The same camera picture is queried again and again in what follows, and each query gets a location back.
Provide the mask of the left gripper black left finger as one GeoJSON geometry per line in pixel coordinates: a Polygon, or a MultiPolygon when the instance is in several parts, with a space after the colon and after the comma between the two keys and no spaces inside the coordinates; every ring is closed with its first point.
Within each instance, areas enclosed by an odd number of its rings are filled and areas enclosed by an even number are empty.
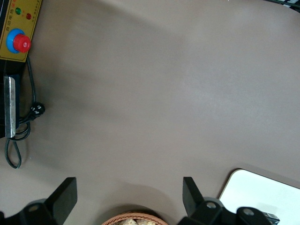
{"type": "Polygon", "coordinates": [[[0,213],[2,225],[62,225],[77,203],[77,180],[66,178],[46,199],[28,203],[18,213],[5,217],[0,213]]]}

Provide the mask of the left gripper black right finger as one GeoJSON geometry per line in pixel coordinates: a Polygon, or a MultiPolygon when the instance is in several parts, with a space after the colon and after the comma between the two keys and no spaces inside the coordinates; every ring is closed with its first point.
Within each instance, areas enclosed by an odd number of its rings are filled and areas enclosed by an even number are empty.
{"type": "Polygon", "coordinates": [[[182,201],[187,215],[179,225],[269,225],[258,209],[240,207],[236,213],[227,210],[216,198],[203,197],[192,177],[183,178],[182,201]]]}

